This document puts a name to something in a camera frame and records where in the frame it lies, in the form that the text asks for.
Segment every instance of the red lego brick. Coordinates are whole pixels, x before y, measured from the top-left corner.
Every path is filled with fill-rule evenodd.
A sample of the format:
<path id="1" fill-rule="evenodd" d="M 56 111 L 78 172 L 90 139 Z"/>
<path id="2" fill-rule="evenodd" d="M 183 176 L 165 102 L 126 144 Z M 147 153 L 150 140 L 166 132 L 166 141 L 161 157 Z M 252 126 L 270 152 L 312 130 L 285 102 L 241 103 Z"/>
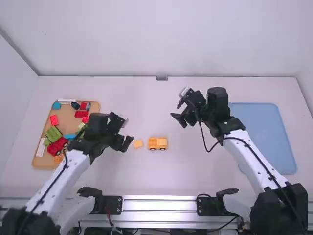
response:
<path id="1" fill-rule="evenodd" d="M 56 115 L 50 116 L 51 126 L 59 125 L 58 117 Z"/>
<path id="2" fill-rule="evenodd" d="M 87 107 L 87 103 L 86 103 L 86 102 L 82 102 L 82 103 L 80 104 L 80 108 L 79 108 L 79 109 L 85 110 L 86 107 Z"/>
<path id="3" fill-rule="evenodd" d="M 76 118 L 88 117 L 88 111 L 76 111 L 75 117 Z"/>
<path id="4" fill-rule="evenodd" d="M 83 117 L 83 123 L 88 123 L 89 117 Z"/>

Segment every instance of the white robotic arm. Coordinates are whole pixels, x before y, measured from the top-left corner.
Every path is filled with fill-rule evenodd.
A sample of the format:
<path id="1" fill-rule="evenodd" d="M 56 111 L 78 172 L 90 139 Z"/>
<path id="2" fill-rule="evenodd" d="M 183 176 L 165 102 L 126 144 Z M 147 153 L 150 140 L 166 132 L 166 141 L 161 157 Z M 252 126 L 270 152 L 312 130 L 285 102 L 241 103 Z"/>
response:
<path id="1" fill-rule="evenodd" d="M 231 131 L 230 134 L 225 135 L 224 147 L 236 159 L 240 169 L 250 181 L 256 195 L 264 192 L 265 188 L 277 189 L 278 186 L 271 179 L 266 169 L 261 165 L 251 150 L 245 147 L 243 142 L 233 138 L 238 138 L 248 143 L 261 162 L 268 170 L 271 171 L 279 185 L 281 187 L 286 186 L 287 179 L 279 174 L 277 170 L 275 170 L 273 166 L 266 160 L 266 158 L 252 142 L 248 132 L 243 130 Z"/>
<path id="2" fill-rule="evenodd" d="M 202 130 L 204 123 L 210 129 L 211 135 L 218 140 L 216 144 L 220 143 L 236 159 L 257 196 L 254 206 L 250 208 L 232 199 L 232 194 L 237 193 L 238 189 L 226 189 L 218 192 L 216 198 L 206 198 L 208 201 L 206 207 L 212 208 L 213 211 L 217 209 L 218 212 L 227 211 L 243 217 L 250 221 L 251 229 L 257 235 L 305 234 L 308 226 L 306 190 L 299 183 L 290 184 L 279 174 L 252 142 L 245 126 L 239 119 L 230 115 L 226 89 L 210 88 L 205 99 L 200 91 L 187 87 L 179 93 L 179 97 L 181 99 L 177 108 L 179 109 L 183 103 L 187 107 L 181 114 L 171 113 L 172 117 L 183 128 L 187 124 L 194 126 L 199 123 L 204 147 L 209 153 Z"/>
<path id="3" fill-rule="evenodd" d="M 90 214 L 97 205 L 94 196 L 66 200 L 79 177 L 89 168 L 105 148 L 126 152 L 133 141 L 122 136 L 119 130 L 127 119 L 115 113 L 93 113 L 89 117 L 84 137 L 77 135 L 63 150 L 64 159 L 41 189 L 24 208 L 10 208 L 2 220 L 5 235 L 66 235 L 84 215 Z"/>

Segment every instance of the white wall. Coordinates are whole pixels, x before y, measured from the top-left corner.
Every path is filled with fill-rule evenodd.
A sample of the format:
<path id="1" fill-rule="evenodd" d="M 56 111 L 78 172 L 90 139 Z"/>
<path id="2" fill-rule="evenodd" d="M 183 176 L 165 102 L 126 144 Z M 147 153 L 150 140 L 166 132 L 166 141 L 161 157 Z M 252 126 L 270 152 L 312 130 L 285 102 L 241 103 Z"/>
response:
<path id="1" fill-rule="evenodd" d="M 0 35 L 0 173 L 10 155 L 37 79 L 34 71 Z"/>
<path id="2" fill-rule="evenodd" d="M 311 0 L 2 0 L 0 27 L 41 75 L 289 75 L 312 112 L 312 9 Z"/>

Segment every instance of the yellow toy vehicle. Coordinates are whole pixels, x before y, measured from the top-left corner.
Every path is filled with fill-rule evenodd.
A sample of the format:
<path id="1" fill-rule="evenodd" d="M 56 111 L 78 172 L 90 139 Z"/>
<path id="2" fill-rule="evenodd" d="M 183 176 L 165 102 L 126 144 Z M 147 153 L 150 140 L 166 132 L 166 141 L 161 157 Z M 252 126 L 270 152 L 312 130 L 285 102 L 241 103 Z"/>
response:
<path id="1" fill-rule="evenodd" d="M 167 138 L 165 137 L 161 137 L 161 138 L 151 137 L 148 140 L 148 149 L 152 151 L 156 149 L 166 150 L 167 148 L 168 148 L 168 141 L 167 141 Z"/>

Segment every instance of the blue mat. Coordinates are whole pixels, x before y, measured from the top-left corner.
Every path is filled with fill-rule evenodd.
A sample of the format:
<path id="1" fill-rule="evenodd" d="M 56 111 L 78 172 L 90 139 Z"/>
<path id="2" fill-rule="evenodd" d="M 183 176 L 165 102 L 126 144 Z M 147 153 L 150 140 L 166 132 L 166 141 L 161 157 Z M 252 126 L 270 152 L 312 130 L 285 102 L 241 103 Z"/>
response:
<path id="1" fill-rule="evenodd" d="M 295 174 L 297 165 L 278 107 L 273 103 L 230 103 L 264 157 L 280 174 Z"/>

